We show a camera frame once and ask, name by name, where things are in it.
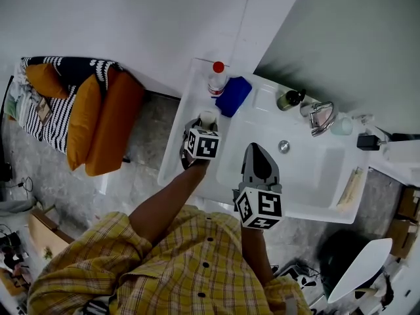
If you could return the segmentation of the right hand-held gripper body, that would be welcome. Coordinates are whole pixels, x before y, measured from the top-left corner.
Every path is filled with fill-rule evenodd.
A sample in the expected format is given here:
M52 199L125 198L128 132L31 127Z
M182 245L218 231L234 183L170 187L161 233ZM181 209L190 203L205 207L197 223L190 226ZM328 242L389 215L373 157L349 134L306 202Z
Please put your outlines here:
M269 230L282 219L280 194L282 186L276 183L246 183L233 190L234 205L245 228Z

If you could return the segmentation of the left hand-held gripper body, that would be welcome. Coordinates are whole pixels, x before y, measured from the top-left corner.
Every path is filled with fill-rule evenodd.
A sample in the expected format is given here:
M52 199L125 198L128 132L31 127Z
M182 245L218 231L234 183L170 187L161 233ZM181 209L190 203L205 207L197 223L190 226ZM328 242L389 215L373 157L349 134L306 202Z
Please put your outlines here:
M221 136L216 131L190 128L184 137L180 160L184 169L195 161L212 160L217 157Z

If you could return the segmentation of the person's left forearm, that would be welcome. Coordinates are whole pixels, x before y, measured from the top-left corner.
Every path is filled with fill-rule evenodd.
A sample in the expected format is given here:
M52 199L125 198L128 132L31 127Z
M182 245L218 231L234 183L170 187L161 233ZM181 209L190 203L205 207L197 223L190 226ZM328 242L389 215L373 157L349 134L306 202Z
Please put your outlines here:
M156 243L203 180L208 166L205 160L193 162L165 188L142 202L129 215L135 233Z

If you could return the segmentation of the blue sponge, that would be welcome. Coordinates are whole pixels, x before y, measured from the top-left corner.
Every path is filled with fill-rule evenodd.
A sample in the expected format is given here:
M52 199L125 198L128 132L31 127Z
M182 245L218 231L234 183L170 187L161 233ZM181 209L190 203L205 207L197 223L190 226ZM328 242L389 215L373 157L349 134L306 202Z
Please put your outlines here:
M251 84L244 77L231 77L215 105L223 116L233 117L251 90Z

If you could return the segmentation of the chrome faucet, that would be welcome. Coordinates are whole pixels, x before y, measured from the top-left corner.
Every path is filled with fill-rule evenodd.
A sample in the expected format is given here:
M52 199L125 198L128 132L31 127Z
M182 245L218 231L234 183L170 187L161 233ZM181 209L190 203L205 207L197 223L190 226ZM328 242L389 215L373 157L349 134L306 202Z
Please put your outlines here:
M332 127L337 119L338 109L333 102L313 102L300 107L302 117L309 120L311 135L318 137Z

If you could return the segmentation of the spare hand-held gripper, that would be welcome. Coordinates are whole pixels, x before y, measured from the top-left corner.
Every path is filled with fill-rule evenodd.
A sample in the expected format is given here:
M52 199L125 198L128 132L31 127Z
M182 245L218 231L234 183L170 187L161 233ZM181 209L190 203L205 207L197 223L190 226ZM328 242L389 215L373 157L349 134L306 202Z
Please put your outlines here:
M279 276L285 276L296 281L301 289L316 287L319 275L320 273L317 270L299 263L289 265L279 273Z

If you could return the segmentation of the dark green pump bottle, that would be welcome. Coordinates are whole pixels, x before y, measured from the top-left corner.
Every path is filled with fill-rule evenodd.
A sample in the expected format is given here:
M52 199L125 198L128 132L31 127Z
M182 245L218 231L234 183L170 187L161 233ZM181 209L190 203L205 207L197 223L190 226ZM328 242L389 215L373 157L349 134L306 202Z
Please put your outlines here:
M279 97L276 104L281 111L287 111L299 105L305 99L305 96L305 89L302 89L301 91L289 90L281 97Z

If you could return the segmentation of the orange sofa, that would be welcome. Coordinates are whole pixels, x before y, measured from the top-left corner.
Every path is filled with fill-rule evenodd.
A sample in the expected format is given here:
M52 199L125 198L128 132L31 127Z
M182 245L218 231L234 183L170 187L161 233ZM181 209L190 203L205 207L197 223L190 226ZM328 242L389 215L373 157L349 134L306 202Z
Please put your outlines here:
M102 100L91 147L86 161L80 165L90 177L117 171L126 162L129 136L145 96L142 84L126 69L118 72L110 68L108 77L110 84Z

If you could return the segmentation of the small black box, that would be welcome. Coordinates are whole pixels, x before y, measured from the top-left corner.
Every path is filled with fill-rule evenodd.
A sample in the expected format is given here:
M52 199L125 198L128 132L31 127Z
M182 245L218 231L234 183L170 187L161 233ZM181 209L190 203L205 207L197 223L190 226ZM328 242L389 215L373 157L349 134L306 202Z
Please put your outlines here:
M359 135L357 139L357 148L363 151L379 151L382 145L387 142L381 140L376 135Z

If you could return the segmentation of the white and dark green chair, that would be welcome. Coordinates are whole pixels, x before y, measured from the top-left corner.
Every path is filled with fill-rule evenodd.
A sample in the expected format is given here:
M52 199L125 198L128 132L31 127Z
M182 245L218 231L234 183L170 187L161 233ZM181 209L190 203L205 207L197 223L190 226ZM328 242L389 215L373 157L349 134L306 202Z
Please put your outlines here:
M327 302L337 302L375 277L391 248L390 238L369 240L351 230L339 230L331 235L318 252Z

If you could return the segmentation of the large orange cushion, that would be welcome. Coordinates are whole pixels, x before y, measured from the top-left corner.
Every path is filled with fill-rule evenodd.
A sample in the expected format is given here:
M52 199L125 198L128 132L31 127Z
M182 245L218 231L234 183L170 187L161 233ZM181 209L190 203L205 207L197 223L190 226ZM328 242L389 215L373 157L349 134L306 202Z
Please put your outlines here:
M95 75L91 75L77 90L68 123L66 155L72 171L87 159L101 104L100 85Z

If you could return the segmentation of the yellow plaid shirt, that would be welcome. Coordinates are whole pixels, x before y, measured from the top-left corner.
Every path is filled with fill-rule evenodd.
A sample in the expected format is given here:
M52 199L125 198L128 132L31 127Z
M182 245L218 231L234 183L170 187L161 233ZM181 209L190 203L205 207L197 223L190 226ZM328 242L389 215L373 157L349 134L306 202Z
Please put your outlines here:
M28 315L312 315L301 288L260 283L242 255L240 222L186 205L156 245L112 212L55 256L33 282Z

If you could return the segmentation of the cardboard box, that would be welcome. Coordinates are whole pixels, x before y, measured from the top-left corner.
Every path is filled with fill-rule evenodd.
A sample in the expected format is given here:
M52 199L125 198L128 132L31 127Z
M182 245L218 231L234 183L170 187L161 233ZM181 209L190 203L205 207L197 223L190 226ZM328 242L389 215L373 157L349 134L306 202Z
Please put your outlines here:
M390 254L406 259L411 251L419 225L410 220L393 219L386 233L387 238L392 239Z
M405 187L402 189L397 214L420 222L420 188Z

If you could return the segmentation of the brown book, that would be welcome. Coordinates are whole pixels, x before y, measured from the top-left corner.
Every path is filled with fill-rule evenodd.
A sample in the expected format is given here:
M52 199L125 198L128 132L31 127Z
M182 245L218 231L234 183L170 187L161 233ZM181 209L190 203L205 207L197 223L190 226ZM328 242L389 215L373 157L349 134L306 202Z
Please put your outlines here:
M46 125L53 115L53 111L50 109L49 103L47 102L46 98L41 97L35 109L41 124Z

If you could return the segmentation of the small orange cushion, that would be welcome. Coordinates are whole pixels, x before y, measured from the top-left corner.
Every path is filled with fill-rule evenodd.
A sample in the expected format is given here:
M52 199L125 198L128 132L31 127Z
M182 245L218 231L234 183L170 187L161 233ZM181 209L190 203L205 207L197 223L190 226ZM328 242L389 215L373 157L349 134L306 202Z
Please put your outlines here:
M26 77L34 89L44 97L67 99L69 92L60 82L59 75L52 64L29 65Z

